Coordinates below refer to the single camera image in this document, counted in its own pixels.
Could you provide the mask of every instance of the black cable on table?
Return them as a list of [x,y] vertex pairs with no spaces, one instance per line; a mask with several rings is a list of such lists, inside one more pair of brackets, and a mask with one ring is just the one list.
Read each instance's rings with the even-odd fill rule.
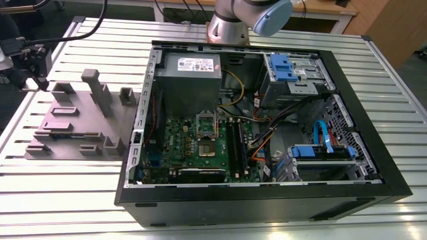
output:
[[97,19],[97,23],[95,23],[93,29],[87,33],[85,33],[85,34],[82,34],[79,36],[58,37],[58,38],[49,38],[49,39],[39,39],[39,40],[29,40],[29,41],[25,42],[25,45],[26,46],[31,46],[31,45],[35,45],[35,44],[53,44],[53,43],[59,43],[59,42],[67,42],[67,41],[73,41],[73,40],[85,39],[99,28],[99,25],[101,25],[102,20],[105,18],[106,6],[107,6],[107,0],[103,0],[102,6],[101,6],[101,11],[99,11],[99,16],[98,16],[98,19]]
[[196,3],[198,4],[198,6],[200,6],[200,8],[201,8],[201,11],[202,11],[204,16],[205,16],[205,21],[208,22],[208,21],[209,21],[208,13],[206,13],[205,9],[202,8],[202,6],[201,6],[201,4],[200,4],[198,0],[194,0],[194,1],[196,1]]
[[189,6],[188,6],[188,4],[186,4],[186,1],[185,1],[185,0],[181,0],[181,1],[184,2],[185,7],[186,7],[186,9],[188,9],[188,11],[189,11],[189,13],[190,13],[190,15],[192,15],[192,18],[194,19],[194,18],[196,18],[196,15],[194,15],[192,9],[189,8]]

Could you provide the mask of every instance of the gray plastic block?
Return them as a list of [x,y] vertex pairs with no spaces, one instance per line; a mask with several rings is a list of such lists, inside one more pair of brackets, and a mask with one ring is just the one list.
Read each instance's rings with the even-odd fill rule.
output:
[[83,139],[89,142],[103,142],[103,134],[101,132],[87,132],[83,135]]
[[[43,145],[49,150],[45,153],[29,148],[23,155],[26,159],[122,160],[121,156],[132,135],[137,105],[121,105],[119,93],[110,92],[110,115],[103,117],[98,105],[91,101],[90,93],[90,91],[74,91],[74,94],[67,94],[70,101],[67,105],[77,109],[77,115],[53,114],[51,110],[63,108],[63,106],[57,101],[51,102],[41,126],[34,132],[34,139],[29,144],[30,146]],[[133,95],[137,100],[140,94],[133,93]],[[65,130],[67,125],[63,123],[67,123],[71,128]],[[87,153],[89,151],[81,148],[81,145],[97,146],[94,149],[99,150],[99,154]]]
[[69,95],[74,94],[75,91],[67,82],[57,82],[50,93],[58,103],[70,104]]
[[75,116],[78,115],[78,109],[73,106],[53,107],[50,113],[54,116]]
[[126,147],[122,144],[121,139],[118,138],[117,141],[113,143],[110,138],[106,137],[103,141],[103,149],[106,150],[107,155],[110,156],[121,156]]
[[134,106],[136,99],[133,95],[133,90],[129,87],[119,88],[119,101],[122,106]]
[[38,141],[53,141],[51,136],[49,135],[49,130],[46,131],[35,131],[33,134],[33,138]]
[[102,154],[99,147],[89,144],[81,144],[78,152],[82,156],[98,156]]
[[41,143],[29,144],[25,151],[34,156],[47,156],[50,154],[50,149]]
[[98,81],[99,72],[95,69],[83,69],[81,80],[87,84],[91,91],[91,98],[105,118],[110,116],[110,93],[106,85],[101,85]]
[[69,122],[49,122],[46,121],[42,124],[43,130],[59,130],[59,131],[69,131],[73,129],[73,125]]

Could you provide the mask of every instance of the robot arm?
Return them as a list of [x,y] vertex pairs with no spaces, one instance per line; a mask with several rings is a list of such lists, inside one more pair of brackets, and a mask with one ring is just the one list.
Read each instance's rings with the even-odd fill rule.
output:
[[285,25],[297,2],[300,0],[216,0],[208,41],[245,45],[248,27],[261,37],[273,35]]

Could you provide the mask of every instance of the metal work table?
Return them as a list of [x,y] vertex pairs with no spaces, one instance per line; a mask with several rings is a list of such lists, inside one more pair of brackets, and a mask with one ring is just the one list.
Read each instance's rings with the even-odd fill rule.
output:
[[[94,24],[93,18],[73,22],[65,35],[81,35]],[[105,19],[93,36],[57,46],[49,81],[82,88],[81,72],[91,68],[109,91],[123,86],[140,90],[152,40],[204,42],[205,27]],[[427,114],[374,45],[358,36],[289,31],[269,38],[250,33],[249,41],[333,52],[413,196],[337,221],[142,228],[113,205],[118,161],[22,158],[53,100],[49,93],[30,92],[0,137],[0,237],[420,240],[427,236]]]

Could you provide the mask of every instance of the floor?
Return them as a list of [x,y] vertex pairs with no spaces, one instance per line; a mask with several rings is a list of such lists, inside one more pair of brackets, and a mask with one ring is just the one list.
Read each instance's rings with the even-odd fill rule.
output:
[[413,54],[396,72],[427,109],[427,59]]
[[[35,39],[61,37],[74,16],[95,18],[99,15],[99,11],[99,4],[73,2],[66,2],[63,5],[63,11],[57,11],[53,3],[50,2],[41,9],[43,24],[31,29],[31,34]],[[180,22],[192,19],[194,24],[204,24],[205,17],[201,12],[194,11],[193,13],[196,17],[192,17],[188,10],[184,11],[166,9],[164,11],[164,14],[172,21]],[[150,7],[109,5],[105,18],[153,21],[154,14]],[[427,108],[427,60],[418,59],[413,54],[404,65],[397,69],[397,73],[424,108]],[[19,93],[11,86],[0,84],[0,96],[1,133],[25,94]]]

